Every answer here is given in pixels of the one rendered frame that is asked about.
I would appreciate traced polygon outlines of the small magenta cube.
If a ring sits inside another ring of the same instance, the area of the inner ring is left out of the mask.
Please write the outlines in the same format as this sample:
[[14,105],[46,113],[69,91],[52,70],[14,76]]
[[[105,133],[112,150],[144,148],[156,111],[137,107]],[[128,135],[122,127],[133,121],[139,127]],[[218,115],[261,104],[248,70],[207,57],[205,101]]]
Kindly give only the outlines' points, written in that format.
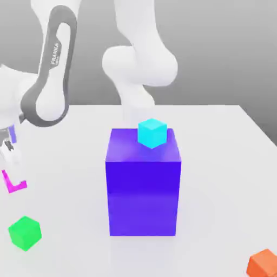
[[21,189],[27,188],[27,182],[26,181],[22,181],[18,185],[14,186],[12,184],[12,182],[10,181],[10,179],[8,177],[8,174],[6,173],[5,170],[2,170],[2,175],[3,175],[3,178],[4,178],[4,182],[5,182],[6,188],[8,190],[8,193],[13,193],[13,192],[19,191]]

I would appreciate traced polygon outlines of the small green cube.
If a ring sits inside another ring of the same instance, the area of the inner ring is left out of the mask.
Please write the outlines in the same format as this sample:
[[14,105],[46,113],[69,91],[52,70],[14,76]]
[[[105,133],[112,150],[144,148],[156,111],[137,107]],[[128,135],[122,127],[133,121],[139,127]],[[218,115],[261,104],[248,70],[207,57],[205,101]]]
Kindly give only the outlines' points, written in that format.
[[12,224],[8,232],[11,242],[23,251],[28,251],[42,238],[40,223],[28,216],[23,216]]

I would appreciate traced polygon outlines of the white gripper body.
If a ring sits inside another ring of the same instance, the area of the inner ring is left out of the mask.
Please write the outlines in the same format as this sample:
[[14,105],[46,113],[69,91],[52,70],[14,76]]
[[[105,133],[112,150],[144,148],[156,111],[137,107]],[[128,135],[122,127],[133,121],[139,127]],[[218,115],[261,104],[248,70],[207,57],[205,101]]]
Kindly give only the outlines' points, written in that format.
[[17,145],[9,149],[6,145],[0,147],[0,170],[11,173],[21,173],[23,169],[22,153]]

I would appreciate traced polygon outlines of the small orange cube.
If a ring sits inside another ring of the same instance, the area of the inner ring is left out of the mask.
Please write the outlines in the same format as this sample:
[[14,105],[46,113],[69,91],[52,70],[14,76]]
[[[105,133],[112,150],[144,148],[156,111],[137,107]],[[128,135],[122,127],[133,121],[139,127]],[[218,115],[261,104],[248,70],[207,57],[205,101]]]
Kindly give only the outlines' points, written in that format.
[[277,255],[269,249],[252,255],[246,273],[249,277],[277,277]]

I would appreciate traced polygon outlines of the small cyan cube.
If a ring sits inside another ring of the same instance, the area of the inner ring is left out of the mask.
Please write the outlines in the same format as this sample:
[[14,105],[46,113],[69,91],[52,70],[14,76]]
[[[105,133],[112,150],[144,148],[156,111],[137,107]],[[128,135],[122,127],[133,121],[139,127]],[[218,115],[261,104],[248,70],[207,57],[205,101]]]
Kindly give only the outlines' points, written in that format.
[[137,140],[144,146],[154,149],[167,141],[167,125],[150,118],[140,122],[137,129]]

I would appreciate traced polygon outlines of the large blue box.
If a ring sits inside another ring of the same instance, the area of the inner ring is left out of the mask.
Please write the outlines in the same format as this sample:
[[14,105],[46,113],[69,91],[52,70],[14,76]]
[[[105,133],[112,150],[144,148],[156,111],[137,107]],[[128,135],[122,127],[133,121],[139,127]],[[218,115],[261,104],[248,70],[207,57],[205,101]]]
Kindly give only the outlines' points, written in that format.
[[174,236],[181,156],[172,128],[150,149],[137,129],[113,129],[105,159],[111,236]]

